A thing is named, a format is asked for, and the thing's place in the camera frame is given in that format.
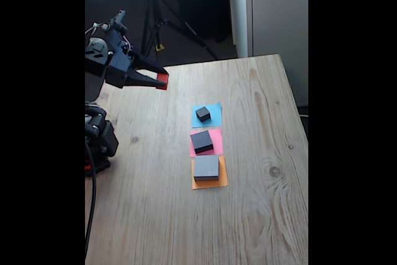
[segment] orange paper square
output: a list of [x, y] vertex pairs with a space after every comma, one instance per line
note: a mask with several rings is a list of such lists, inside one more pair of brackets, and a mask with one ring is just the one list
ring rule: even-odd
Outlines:
[[193, 189], [206, 189], [209, 187], [228, 186], [228, 173], [226, 171], [225, 156], [219, 157], [219, 180], [216, 181], [194, 181], [194, 159], [192, 159], [192, 180]]

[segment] tripod leg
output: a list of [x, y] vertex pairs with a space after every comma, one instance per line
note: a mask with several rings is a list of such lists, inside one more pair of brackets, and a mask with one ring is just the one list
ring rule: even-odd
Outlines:
[[154, 47], [153, 43], [154, 43], [154, 38], [156, 37], [156, 35], [158, 34], [160, 29], [160, 26], [155, 25], [153, 27], [153, 30], [151, 31], [151, 35], [149, 38], [149, 42], [147, 43], [147, 46], [145, 47], [145, 52], [143, 52], [144, 56], [148, 57], [150, 54], [150, 50]]
[[[159, 6], [159, 0], [153, 0], [153, 14], [154, 14], [154, 23], [155, 24], [161, 23], [163, 21], [163, 17], [161, 15], [160, 6]], [[156, 43], [154, 44], [156, 51], [157, 51], [157, 49], [160, 48], [159, 31], [160, 30], [157, 31]]]
[[149, 29], [149, 19], [150, 19], [150, 2], [148, 3], [146, 1], [146, 12], [145, 12], [145, 23], [143, 25], [143, 38], [142, 38], [142, 44], [141, 44], [141, 52], [145, 52], [145, 45], [146, 45], [146, 35], [148, 33]]
[[194, 31], [194, 29], [189, 25], [189, 23], [187, 23], [184, 19], [182, 19], [182, 17], [176, 11], [174, 11], [173, 8], [165, 0], [161, 0], [161, 1], [190, 30], [190, 32], [194, 35], [196, 42], [201, 46], [203, 46], [204, 49], [206, 49], [206, 51], [209, 52], [209, 54], [215, 60], [218, 60], [218, 57], [209, 49], [206, 43], [197, 35], [196, 31]]
[[166, 25], [170, 26], [170, 28], [174, 29], [176, 32], [179, 32], [180, 34], [184, 35], [189, 40], [198, 43], [201, 47], [206, 49], [207, 52], [209, 52], [209, 54], [213, 57], [213, 59], [218, 60], [218, 57], [215, 55], [215, 53], [211, 51], [211, 49], [207, 46], [207, 44], [201, 38], [199, 38], [197, 34], [192, 34], [190, 31], [186, 31], [170, 21], [168, 21]]

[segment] gray block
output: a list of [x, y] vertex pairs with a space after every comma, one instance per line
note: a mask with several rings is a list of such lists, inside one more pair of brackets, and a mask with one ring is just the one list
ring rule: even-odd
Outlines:
[[217, 155], [197, 156], [194, 159], [194, 180], [219, 180], [219, 166], [219, 156]]

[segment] wood grain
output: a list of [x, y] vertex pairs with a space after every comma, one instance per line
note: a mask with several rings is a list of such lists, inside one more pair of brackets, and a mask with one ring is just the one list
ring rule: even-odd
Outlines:
[[[101, 90], [120, 144], [86, 264], [308, 264], [308, 141], [280, 57], [167, 70], [167, 91]], [[192, 107], [217, 102], [229, 186], [193, 191]]]

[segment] small black cube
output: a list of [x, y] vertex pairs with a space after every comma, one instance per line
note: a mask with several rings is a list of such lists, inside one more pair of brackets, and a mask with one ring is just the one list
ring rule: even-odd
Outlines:
[[211, 119], [210, 111], [208, 111], [206, 107], [196, 110], [196, 116], [201, 122]]
[[208, 130], [196, 133], [190, 137], [192, 138], [192, 143], [196, 154], [213, 149], [213, 144]]
[[219, 157], [217, 155], [196, 157], [193, 177], [195, 181], [219, 180]]

